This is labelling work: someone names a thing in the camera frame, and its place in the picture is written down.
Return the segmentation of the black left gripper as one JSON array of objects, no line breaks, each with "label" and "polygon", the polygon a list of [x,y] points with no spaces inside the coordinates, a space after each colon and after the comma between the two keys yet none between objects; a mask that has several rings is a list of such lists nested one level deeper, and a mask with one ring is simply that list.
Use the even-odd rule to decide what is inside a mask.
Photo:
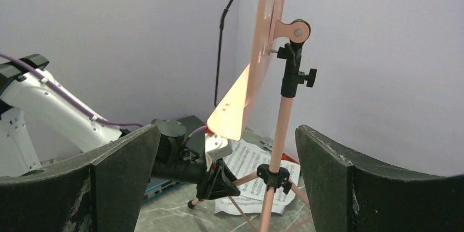
[{"label": "black left gripper", "polygon": [[201,136],[205,123],[189,125],[181,120],[154,119],[152,124],[159,130],[160,139],[151,178],[196,184],[199,200],[240,195],[234,184],[238,179],[223,159],[206,172],[205,138]]}]

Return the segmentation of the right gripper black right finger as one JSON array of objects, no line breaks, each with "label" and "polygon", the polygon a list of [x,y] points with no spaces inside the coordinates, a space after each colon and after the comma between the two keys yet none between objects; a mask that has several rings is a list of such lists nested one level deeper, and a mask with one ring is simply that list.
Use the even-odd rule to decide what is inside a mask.
[{"label": "right gripper black right finger", "polygon": [[463,231],[463,175],[394,166],[307,125],[295,143],[316,231]]}]

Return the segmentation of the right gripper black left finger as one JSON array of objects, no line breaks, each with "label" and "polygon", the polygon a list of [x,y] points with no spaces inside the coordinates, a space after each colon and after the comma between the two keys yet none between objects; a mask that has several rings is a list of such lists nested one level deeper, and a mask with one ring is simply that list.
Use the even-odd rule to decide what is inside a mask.
[{"label": "right gripper black left finger", "polygon": [[70,159],[1,178],[1,231],[134,231],[158,144],[146,125]]}]

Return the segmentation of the pink perforated music stand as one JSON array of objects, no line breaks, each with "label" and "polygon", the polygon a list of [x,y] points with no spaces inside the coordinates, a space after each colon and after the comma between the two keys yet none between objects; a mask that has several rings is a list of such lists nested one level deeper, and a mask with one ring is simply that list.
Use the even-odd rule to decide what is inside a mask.
[{"label": "pink perforated music stand", "polygon": [[256,24],[251,50],[251,59],[230,90],[221,101],[215,101],[215,109],[206,125],[228,140],[240,140],[257,102],[259,91],[274,58],[284,59],[285,69],[281,84],[281,101],[274,134],[271,159],[258,166],[234,184],[242,184],[261,178],[265,184],[260,223],[256,231],[268,231],[275,193],[279,188],[294,192],[305,204],[308,198],[294,184],[287,170],[281,166],[289,119],[299,84],[314,85],[317,71],[300,71],[301,49],[310,36],[310,25],[304,20],[284,23],[281,20],[285,0],[258,0]]}]

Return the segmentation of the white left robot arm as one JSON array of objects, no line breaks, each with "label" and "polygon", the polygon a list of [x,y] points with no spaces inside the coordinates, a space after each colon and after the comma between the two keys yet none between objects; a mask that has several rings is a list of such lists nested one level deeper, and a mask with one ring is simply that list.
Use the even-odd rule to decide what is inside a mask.
[{"label": "white left robot arm", "polygon": [[[21,176],[41,168],[25,125],[35,116],[81,152],[89,152],[127,135],[128,123],[100,116],[66,90],[46,70],[49,61],[33,54],[4,57],[1,64],[1,175]],[[177,120],[155,119],[161,140],[152,177],[196,185],[197,201],[239,196],[236,177],[224,158],[232,153],[229,140],[200,126],[187,133]]]}]

